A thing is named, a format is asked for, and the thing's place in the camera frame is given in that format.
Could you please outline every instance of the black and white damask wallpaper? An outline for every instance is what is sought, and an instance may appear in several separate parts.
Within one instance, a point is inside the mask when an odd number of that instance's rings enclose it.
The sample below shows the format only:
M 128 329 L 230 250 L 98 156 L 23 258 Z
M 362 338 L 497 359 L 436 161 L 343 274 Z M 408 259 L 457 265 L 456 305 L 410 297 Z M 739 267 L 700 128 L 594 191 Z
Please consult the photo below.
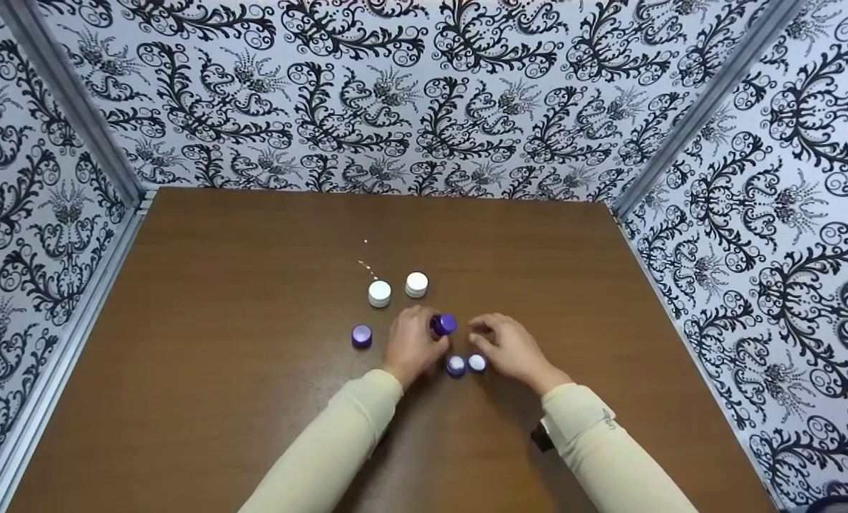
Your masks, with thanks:
M 138 176 L 610 202 L 766 0 L 39 0 Z
M 0 19 L 0 446 L 125 215 Z
M 625 228 L 777 499 L 848 494 L 848 2 L 805 4 Z

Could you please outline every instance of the beige sleeve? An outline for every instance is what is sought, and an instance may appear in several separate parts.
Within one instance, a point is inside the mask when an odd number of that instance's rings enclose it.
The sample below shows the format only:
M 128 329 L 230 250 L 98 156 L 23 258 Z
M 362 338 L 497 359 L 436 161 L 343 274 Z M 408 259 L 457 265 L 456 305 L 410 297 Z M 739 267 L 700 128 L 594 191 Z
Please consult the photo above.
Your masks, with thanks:
M 384 370 L 350 380 L 278 458 L 241 513 L 331 511 L 376 448 L 402 397 Z
M 599 513 L 695 512 L 665 470 L 626 430 L 614 412 L 587 387 L 558 386 L 542 397 L 542 419 Z

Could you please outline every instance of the white bottle cap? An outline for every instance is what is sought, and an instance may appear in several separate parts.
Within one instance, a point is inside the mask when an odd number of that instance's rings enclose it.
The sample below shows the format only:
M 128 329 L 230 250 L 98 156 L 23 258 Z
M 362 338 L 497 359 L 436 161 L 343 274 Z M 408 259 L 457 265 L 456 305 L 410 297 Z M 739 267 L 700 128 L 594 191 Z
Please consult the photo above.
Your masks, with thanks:
M 405 294 L 415 299 L 427 294 L 427 276 L 417 271 L 408 275 L 405 279 Z
M 482 355 L 472 354 L 469 357 L 469 369 L 472 369 L 473 373 L 483 373 L 485 367 L 487 367 L 487 361 L 484 361 Z
M 392 288 L 389 283 L 381 279 L 371 283 L 368 287 L 368 301 L 370 306 L 376 309 L 381 309 L 385 305 L 389 305 L 389 296 L 392 295 Z

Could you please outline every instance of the white cap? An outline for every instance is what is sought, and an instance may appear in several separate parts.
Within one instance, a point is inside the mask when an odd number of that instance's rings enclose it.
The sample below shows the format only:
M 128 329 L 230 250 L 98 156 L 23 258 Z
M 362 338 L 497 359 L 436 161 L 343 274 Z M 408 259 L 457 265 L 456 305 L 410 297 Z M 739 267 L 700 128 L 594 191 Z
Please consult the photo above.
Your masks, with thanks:
M 427 276 L 417 271 L 408 275 L 405 279 L 405 294 L 415 299 L 427 294 Z
M 451 371 L 456 371 L 457 373 L 458 371 L 465 370 L 465 361 L 462 359 L 461 356 L 451 356 L 450 360 L 447 361 L 446 366 Z
M 487 361 L 484 361 L 482 355 L 472 354 L 469 357 L 469 369 L 472 369 L 473 373 L 482 373 L 485 367 L 487 367 Z
M 389 296 L 392 295 L 392 288 L 389 283 L 378 279 L 371 283 L 368 287 L 368 301 L 370 306 L 376 309 L 381 309 L 385 305 L 389 305 Z

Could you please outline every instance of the bottle cap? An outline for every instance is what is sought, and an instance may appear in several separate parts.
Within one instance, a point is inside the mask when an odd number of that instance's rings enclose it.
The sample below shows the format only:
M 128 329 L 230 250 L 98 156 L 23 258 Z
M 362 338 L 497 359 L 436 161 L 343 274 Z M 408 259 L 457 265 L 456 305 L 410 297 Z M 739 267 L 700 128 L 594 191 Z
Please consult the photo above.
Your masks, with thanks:
M 456 318 L 451 313 L 438 313 L 430 318 L 430 328 L 438 337 L 445 337 L 453 333 L 457 327 L 459 325 L 456 324 Z
M 376 309 L 381 309 L 383 306 L 389 305 L 389 296 L 391 295 L 391 286 L 381 279 L 371 283 L 368 287 L 368 302 L 370 306 L 374 306 Z
M 427 283 L 427 276 L 415 271 L 405 279 L 405 294 L 410 298 L 421 298 L 421 296 L 427 294 Z
M 461 356 L 450 357 L 446 363 L 446 373 L 454 378 L 460 378 L 465 373 L 465 361 Z
M 366 324 L 359 324 L 351 329 L 351 343 L 356 348 L 368 348 L 373 342 L 373 331 Z
M 472 354 L 469 357 L 469 371 L 473 373 L 483 373 L 484 369 L 487 367 L 487 361 L 484 360 L 484 357 L 480 354 Z

